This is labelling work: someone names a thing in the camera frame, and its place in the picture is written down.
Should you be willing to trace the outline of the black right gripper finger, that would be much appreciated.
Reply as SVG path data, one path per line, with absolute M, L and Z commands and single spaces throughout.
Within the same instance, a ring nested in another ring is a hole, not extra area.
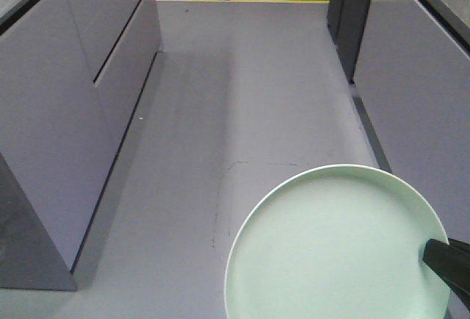
M 429 239 L 422 259 L 458 298 L 469 297 L 468 243 L 455 239 L 449 239 L 449 243 Z

